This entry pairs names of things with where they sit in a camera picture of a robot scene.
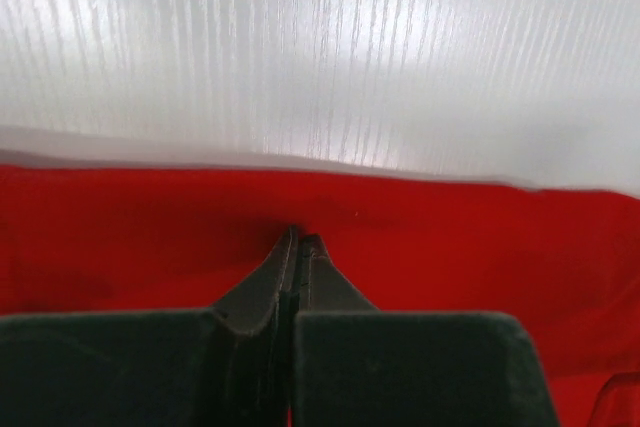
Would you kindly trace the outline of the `red t shirt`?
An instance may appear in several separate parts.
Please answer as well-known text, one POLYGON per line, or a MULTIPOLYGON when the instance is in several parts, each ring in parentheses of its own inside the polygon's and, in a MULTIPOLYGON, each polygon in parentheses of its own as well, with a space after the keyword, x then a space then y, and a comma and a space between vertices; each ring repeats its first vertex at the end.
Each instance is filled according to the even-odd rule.
POLYGON ((539 350, 565 426, 635 426, 639 202, 607 191, 308 172, 1 170, 5 314, 196 307, 290 225, 390 310, 493 310, 539 350))

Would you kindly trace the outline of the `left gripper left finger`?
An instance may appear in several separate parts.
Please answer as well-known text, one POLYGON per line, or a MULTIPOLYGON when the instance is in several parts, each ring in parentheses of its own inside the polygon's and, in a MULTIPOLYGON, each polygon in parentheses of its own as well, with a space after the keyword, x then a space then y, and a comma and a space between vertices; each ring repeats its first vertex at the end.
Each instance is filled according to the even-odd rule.
POLYGON ((283 426, 299 237, 200 308, 1 321, 5 426, 283 426))

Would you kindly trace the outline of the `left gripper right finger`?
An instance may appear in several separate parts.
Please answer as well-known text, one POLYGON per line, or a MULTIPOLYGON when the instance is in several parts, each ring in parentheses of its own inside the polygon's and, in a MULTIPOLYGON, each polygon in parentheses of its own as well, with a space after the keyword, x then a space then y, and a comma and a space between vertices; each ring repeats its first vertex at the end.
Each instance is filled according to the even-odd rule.
POLYGON ((534 344, 499 312, 386 312, 300 244, 296 426, 555 426, 534 344))

